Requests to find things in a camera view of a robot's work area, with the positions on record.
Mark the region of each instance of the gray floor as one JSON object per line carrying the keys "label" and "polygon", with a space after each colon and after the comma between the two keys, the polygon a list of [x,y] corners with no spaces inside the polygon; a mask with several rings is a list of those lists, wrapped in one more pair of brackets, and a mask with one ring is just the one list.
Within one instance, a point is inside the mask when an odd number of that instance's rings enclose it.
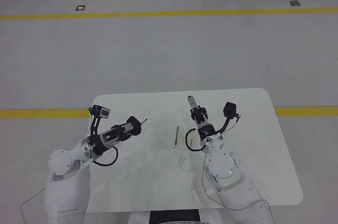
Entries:
{"label": "gray floor", "polygon": [[[338,7],[338,1],[300,1]],[[265,1],[85,1],[86,12],[287,8]],[[5,13],[73,13],[71,1],[0,1]],[[0,21],[0,109],[85,108],[100,94],[262,87],[274,106],[338,105],[338,14]],[[338,117],[279,118],[303,190],[277,224],[338,223]],[[87,119],[0,120],[0,223],[40,190],[47,158]],[[46,223],[43,195],[25,206]],[[88,214],[123,223],[128,214]]]}

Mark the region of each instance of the white cable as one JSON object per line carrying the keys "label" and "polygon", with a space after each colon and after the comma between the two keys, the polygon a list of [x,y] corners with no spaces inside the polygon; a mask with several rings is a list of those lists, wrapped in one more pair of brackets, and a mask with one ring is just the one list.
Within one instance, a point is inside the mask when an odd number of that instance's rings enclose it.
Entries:
{"label": "white cable", "polygon": [[[236,124],[237,124],[237,122],[236,122],[231,128],[229,128],[228,130],[226,130],[225,132],[227,132],[227,131],[233,129],[233,127],[235,127]],[[205,158],[204,158],[204,163],[203,163],[203,172],[201,173],[201,184],[203,185],[203,189],[204,189],[204,192],[205,192],[206,196],[207,196],[209,199],[211,199],[212,201],[214,201],[214,202],[218,203],[219,205],[221,205],[222,207],[224,207],[225,209],[232,210],[232,211],[242,211],[242,210],[245,210],[246,208],[248,208],[248,207],[250,207],[250,206],[252,206],[252,205],[254,205],[254,204],[257,204],[257,203],[259,203],[259,202],[265,202],[265,203],[267,203],[267,206],[269,207],[269,211],[270,211],[270,214],[271,214],[271,218],[272,218],[274,224],[276,224],[276,222],[275,222],[275,220],[274,220],[274,216],[272,215],[272,211],[271,211],[270,204],[269,204],[269,202],[268,202],[266,199],[256,200],[256,201],[252,202],[251,204],[249,204],[248,206],[246,206],[246,207],[244,207],[244,208],[234,209],[234,208],[228,208],[228,207],[224,206],[222,203],[220,203],[220,202],[218,202],[217,200],[215,200],[214,198],[210,197],[210,196],[208,195],[208,193],[206,192],[206,189],[205,189],[205,186],[204,186],[204,168],[205,168],[206,156],[207,156],[207,155],[208,155],[208,154],[205,153]]]}
{"label": "white cable", "polygon": [[20,208],[21,208],[21,215],[22,215],[22,220],[24,221],[24,224],[27,224],[27,222],[26,222],[26,220],[25,220],[25,216],[24,216],[24,212],[23,212],[23,210],[22,210],[22,206],[23,206],[25,203],[29,202],[30,200],[34,199],[37,195],[39,195],[41,192],[43,192],[44,189],[45,189],[45,188],[42,188],[42,190],[40,190],[37,194],[35,194],[34,196],[32,196],[31,198],[29,198],[28,200],[26,200],[26,201],[24,201],[24,202],[21,203],[21,207],[20,207]]}
{"label": "white cable", "polygon": [[237,122],[235,122],[234,125],[233,125],[231,128],[227,129],[227,130],[224,131],[222,134],[225,134],[225,133],[228,132],[229,130],[233,129],[233,128],[235,127],[236,124],[237,124]]}

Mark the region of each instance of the black square marker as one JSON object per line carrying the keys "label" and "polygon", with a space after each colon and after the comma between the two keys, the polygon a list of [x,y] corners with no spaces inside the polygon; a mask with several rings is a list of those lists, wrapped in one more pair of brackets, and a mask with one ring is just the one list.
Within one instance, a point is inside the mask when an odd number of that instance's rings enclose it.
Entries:
{"label": "black square marker", "polygon": [[86,6],[85,6],[85,5],[82,5],[82,6],[77,6],[77,7],[76,7],[76,11],[84,11],[84,10],[85,10],[85,8],[86,8]]}
{"label": "black square marker", "polygon": [[292,7],[294,7],[294,6],[301,6],[301,4],[297,0],[289,1],[289,3],[290,3],[290,5]]}

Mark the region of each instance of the yellow floor line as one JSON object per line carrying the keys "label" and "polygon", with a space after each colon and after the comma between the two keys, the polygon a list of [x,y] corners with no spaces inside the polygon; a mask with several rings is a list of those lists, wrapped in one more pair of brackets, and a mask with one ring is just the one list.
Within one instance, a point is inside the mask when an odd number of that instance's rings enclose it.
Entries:
{"label": "yellow floor line", "polygon": [[338,8],[278,8],[251,10],[194,10],[194,11],[157,11],[157,12],[107,12],[107,13],[70,13],[38,15],[0,15],[0,20],[53,20],[77,18],[120,18],[120,17],[160,17],[160,16],[223,16],[223,15],[267,15],[267,14],[313,14],[338,13]]}
{"label": "yellow floor line", "polygon": [[87,109],[0,110],[0,119],[89,117],[90,112]]}
{"label": "yellow floor line", "polygon": [[338,116],[338,106],[275,108],[277,116]]}
{"label": "yellow floor line", "polygon": [[[277,107],[277,116],[338,116],[338,106]],[[87,109],[0,110],[0,119],[89,118]]]}

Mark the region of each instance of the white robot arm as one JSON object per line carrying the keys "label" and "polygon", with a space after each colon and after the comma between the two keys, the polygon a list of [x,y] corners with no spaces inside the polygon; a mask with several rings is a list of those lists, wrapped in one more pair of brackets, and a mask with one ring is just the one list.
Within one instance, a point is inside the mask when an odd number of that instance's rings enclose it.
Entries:
{"label": "white robot arm", "polygon": [[[80,141],[72,150],[56,150],[48,160],[49,176],[45,188],[45,211],[49,224],[82,224],[90,200],[90,167],[114,164],[118,150],[114,145],[141,133],[142,123],[131,116],[125,124],[97,134],[101,118],[107,119],[110,110],[94,105],[90,108],[93,121],[91,135]],[[114,148],[116,159],[110,164],[95,160]]]}
{"label": "white robot arm", "polygon": [[[237,122],[241,117],[236,113],[236,105],[230,102],[226,103],[224,116],[227,120],[220,130],[215,131],[213,125],[208,122],[206,109],[197,106],[192,96],[188,97],[188,102],[191,106],[191,117],[198,126],[202,148],[194,150],[187,143],[187,136],[194,129],[189,130],[186,134],[186,146],[191,151],[203,151],[209,154],[209,162],[205,166],[204,172],[221,201],[218,203],[226,208],[235,223],[274,224],[270,207],[265,204],[266,200],[255,188],[254,182],[245,172],[238,157],[233,153],[228,155],[222,151],[224,139],[221,134],[226,130],[231,119],[237,118]],[[241,173],[240,179],[231,185],[220,186],[218,180],[228,179],[233,174],[235,167]]]}

